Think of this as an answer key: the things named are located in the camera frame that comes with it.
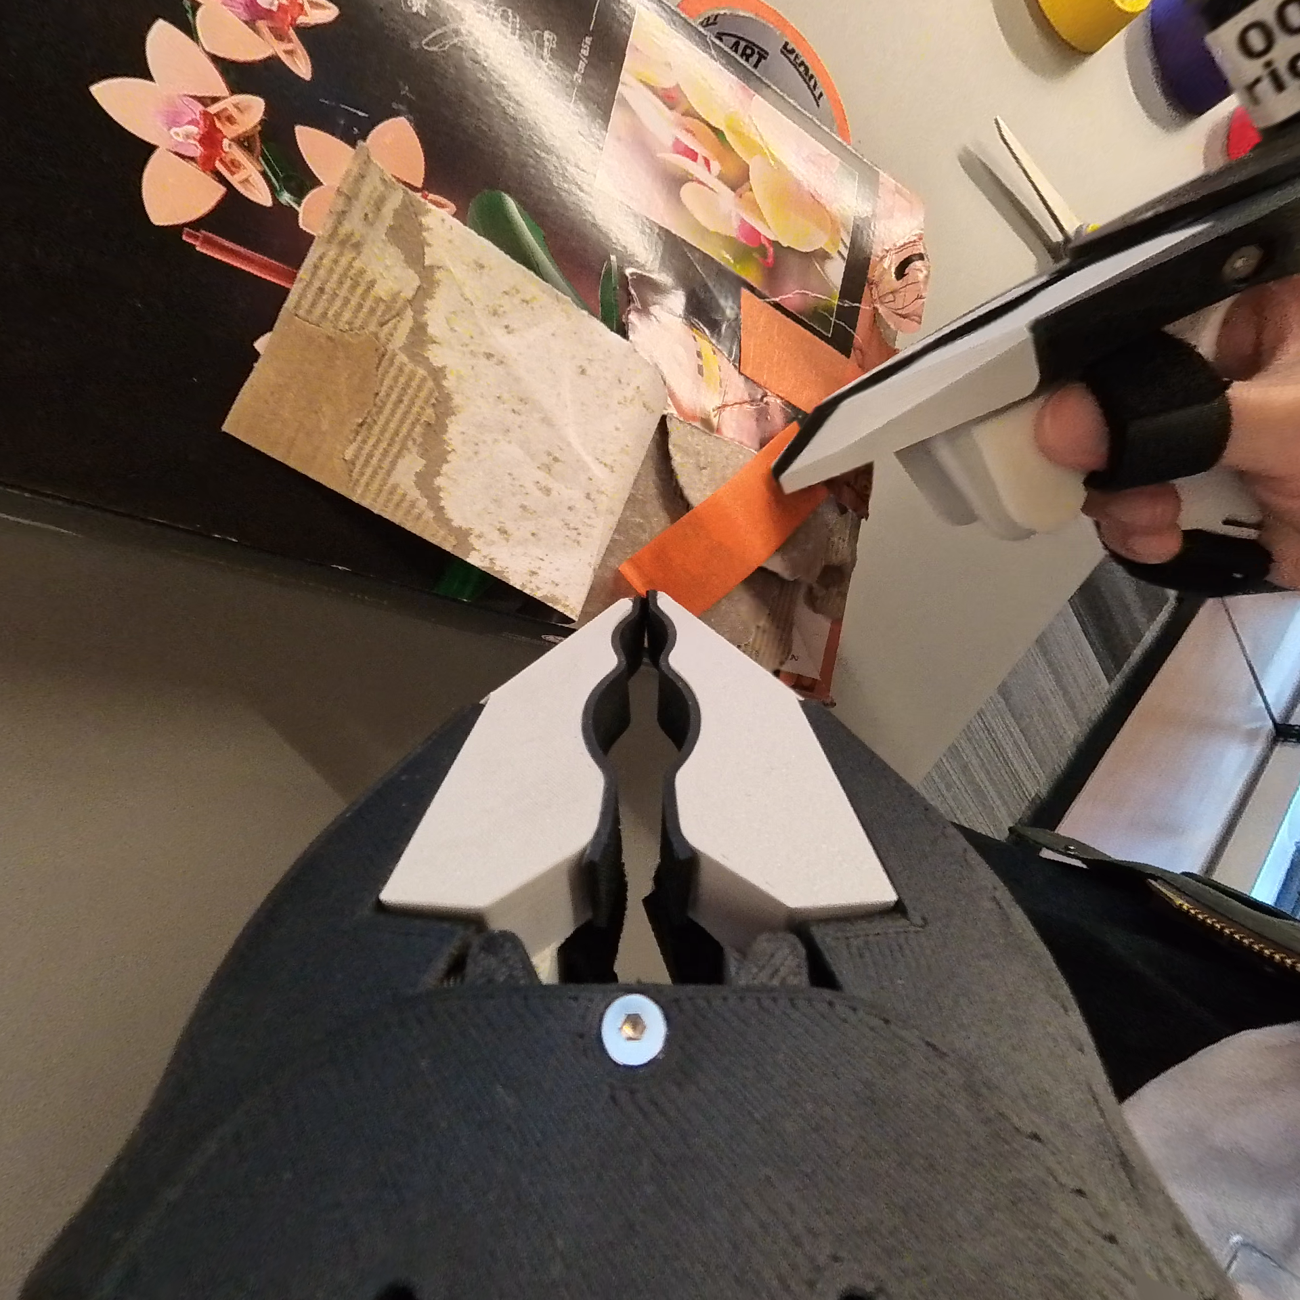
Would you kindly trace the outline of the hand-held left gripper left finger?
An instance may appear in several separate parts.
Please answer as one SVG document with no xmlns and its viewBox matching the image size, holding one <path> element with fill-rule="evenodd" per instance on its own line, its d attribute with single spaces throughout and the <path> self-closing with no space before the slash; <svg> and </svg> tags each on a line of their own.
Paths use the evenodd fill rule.
<svg viewBox="0 0 1300 1300">
<path fill-rule="evenodd" d="M 613 980 L 628 884 L 609 750 L 643 636 L 643 601 L 618 600 L 482 700 L 383 906 L 515 934 L 543 980 Z"/>
</svg>

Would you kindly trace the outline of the person's right hand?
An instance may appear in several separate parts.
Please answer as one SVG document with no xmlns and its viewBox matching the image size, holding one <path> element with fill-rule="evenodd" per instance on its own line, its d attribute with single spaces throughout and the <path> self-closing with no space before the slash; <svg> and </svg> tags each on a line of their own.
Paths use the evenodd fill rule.
<svg viewBox="0 0 1300 1300">
<path fill-rule="evenodd" d="M 1226 309 L 1213 363 L 1230 382 L 1230 432 L 1221 463 L 1237 473 L 1260 512 L 1270 581 L 1298 588 L 1298 278 L 1255 286 Z M 1056 391 L 1034 425 L 1041 454 L 1082 475 L 1105 467 L 1106 423 L 1079 385 Z M 1117 558 L 1164 563 L 1179 551 L 1180 502 L 1170 483 L 1088 492 L 1082 508 Z"/>
</svg>

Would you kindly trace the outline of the yellow tape roll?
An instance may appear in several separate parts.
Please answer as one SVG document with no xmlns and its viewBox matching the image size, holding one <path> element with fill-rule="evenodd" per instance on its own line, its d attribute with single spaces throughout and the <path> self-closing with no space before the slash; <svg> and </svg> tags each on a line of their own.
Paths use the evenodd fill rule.
<svg viewBox="0 0 1300 1300">
<path fill-rule="evenodd" d="M 1035 1 L 1054 34 L 1073 51 L 1091 56 L 1141 16 L 1151 1 Z"/>
</svg>

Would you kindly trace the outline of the black flower-print cardboard box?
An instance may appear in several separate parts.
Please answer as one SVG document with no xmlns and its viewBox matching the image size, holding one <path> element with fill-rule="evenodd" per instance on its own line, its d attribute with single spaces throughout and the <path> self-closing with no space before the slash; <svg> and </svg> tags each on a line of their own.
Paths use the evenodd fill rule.
<svg viewBox="0 0 1300 1300">
<path fill-rule="evenodd" d="M 641 450 L 463 414 L 433 288 L 342 237 L 487 241 L 644 363 L 614 383 L 759 448 L 742 290 L 843 355 L 919 326 L 923 210 L 674 3 L 2 3 L 2 486 L 547 630 L 664 524 Z"/>
</svg>

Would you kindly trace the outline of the person's white shirt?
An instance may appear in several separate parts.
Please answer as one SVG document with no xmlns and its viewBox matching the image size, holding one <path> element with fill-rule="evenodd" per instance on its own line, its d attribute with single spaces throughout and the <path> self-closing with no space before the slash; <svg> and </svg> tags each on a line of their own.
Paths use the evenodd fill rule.
<svg viewBox="0 0 1300 1300">
<path fill-rule="evenodd" d="M 1145 1158 L 1240 1297 L 1298 1296 L 1298 1025 L 1203 1048 L 1122 1102 Z"/>
</svg>

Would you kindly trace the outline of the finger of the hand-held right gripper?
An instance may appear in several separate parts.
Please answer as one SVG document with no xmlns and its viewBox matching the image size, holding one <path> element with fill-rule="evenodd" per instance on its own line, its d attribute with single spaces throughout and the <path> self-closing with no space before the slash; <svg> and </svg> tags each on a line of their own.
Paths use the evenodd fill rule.
<svg viewBox="0 0 1300 1300">
<path fill-rule="evenodd" d="M 1050 313 L 1072 310 L 1113 284 L 1168 260 L 1187 260 L 1222 230 L 1187 230 L 1142 241 L 1088 265 L 1059 267 L 1017 284 L 907 348 L 892 362 L 840 393 L 846 402 L 1010 404 L 1031 395 L 1041 381 L 1031 326 Z"/>
<path fill-rule="evenodd" d="M 1029 398 L 1037 385 L 1027 325 L 934 333 L 819 402 L 773 477 L 785 493 L 840 478 Z"/>
</svg>

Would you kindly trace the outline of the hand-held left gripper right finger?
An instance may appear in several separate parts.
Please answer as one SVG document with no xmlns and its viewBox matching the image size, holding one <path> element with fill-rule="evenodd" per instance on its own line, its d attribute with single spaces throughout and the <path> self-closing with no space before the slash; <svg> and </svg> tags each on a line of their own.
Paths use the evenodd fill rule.
<svg viewBox="0 0 1300 1300">
<path fill-rule="evenodd" d="M 667 976 L 725 978 L 765 934 L 885 913 L 897 894 L 800 699 L 666 593 L 644 600 L 662 780 L 643 906 Z"/>
</svg>

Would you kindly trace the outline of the orange tape strip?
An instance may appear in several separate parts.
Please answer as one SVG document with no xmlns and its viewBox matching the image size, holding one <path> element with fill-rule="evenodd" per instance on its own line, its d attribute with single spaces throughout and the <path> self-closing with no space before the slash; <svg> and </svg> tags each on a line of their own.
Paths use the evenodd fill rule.
<svg viewBox="0 0 1300 1300">
<path fill-rule="evenodd" d="M 739 374 L 803 413 L 896 353 L 873 313 L 847 355 L 748 290 L 740 293 L 739 324 Z"/>
<path fill-rule="evenodd" d="M 790 494 L 780 489 L 771 466 L 799 429 L 789 423 L 700 505 L 622 561 L 618 574 L 628 586 L 639 596 L 667 594 L 701 615 L 769 561 L 826 498 L 865 513 L 869 466 Z"/>
</svg>

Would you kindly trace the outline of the grey scissors yellow pivot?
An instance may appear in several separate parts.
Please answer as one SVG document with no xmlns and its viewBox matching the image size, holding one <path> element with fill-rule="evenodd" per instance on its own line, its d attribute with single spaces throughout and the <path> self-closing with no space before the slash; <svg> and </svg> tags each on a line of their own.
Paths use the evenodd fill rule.
<svg viewBox="0 0 1300 1300">
<path fill-rule="evenodd" d="M 1040 261 L 1060 261 L 1095 223 L 1080 218 L 1002 115 L 991 118 L 989 129 L 987 139 L 958 149 L 960 168 Z"/>
</svg>

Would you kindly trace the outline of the person's dark jacket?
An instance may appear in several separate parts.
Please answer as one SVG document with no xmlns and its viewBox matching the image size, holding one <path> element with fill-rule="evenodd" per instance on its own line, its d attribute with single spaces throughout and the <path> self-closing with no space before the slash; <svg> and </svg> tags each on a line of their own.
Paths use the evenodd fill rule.
<svg viewBox="0 0 1300 1300">
<path fill-rule="evenodd" d="M 1117 1100 L 1232 1035 L 1297 1022 L 1295 970 L 1193 918 L 1132 873 L 957 830 L 1046 947 Z"/>
</svg>

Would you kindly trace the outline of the purple tape roll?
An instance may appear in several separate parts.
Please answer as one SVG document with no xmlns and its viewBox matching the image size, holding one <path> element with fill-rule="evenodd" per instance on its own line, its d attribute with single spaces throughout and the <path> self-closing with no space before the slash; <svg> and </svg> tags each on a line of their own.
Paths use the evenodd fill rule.
<svg viewBox="0 0 1300 1300">
<path fill-rule="evenodd" d="M 1187 1 L 1149 1 L 1121 37 L 1130 88 L 1157 127 L 1202 118 L 1232 91 L 1205 45 L 1205 26 Z"/>
</svg>

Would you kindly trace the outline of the red tape roll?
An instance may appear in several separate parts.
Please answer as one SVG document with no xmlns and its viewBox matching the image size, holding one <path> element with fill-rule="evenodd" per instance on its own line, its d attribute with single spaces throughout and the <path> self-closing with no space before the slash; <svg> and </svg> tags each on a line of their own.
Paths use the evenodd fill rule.
<svg viewBox="0 0 1300 1300">
<path fill-rule="evenodd" d="M 1225 116 L 1212 123 L 1203 149 L 1206 171 L 1216 171 L 1252 152 L 1260 142 L 1260 133 L 1243 106 L 1233 107 Z"/>
</svg>

